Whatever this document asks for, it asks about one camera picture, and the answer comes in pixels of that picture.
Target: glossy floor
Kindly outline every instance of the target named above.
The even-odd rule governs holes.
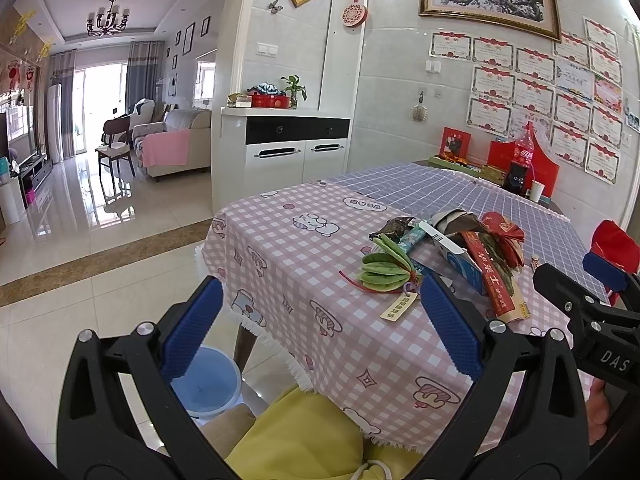
[[[115,190],[97,156],[85,153],[54,167],[36,201],[5,229],[0,285],[40,270],[213,216],[210,173],[186,172],[160,182],[121,161]]]
[[[0,308],[0,391],[48,457],[55,455],[60,389],[78,333],[129,333],[144,320],[160,319],[199,283],[189,245]],[[237,331],[221,314],[204,344],[231,356]],[[260,344],[243,377],[267,402],[294,384],[284,362]],[[149,446],[160,446],[132,379],[124,376],[123,382],[141,433]]]

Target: hand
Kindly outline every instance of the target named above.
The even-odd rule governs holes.
[[[587,400],[587,420],[589,422],[589,445],[593,446],[607,432],[609,420],[609,399],[604,394],[605,382],[594,379],[591,383],[589,400]]]

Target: tv stand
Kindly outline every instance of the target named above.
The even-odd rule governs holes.
[[[27,207],[27,193],[38,186],[53,171],[53,161],[47,155],[34,153],[20,165],[20,191],[22,192],[22,201]]]

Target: paper tag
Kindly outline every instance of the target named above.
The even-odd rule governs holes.
[[[409,292],[409,295],[401,294],[400,298],[394,301],[388,309],[384,311],[380,317],[387,321],[397,321],[402,314],[412,305],[415,299],[418,297],[417,292]]]

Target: yellow clothing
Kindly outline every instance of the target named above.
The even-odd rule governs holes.
[[[364,440],[360,428],[334,403],[299,388],[280,396],[258,417],[226,462],[243,480],[351,480],[367,460],[379,460],[394,480],[421,455]],[[385,480],[371,465],[361,480]]]

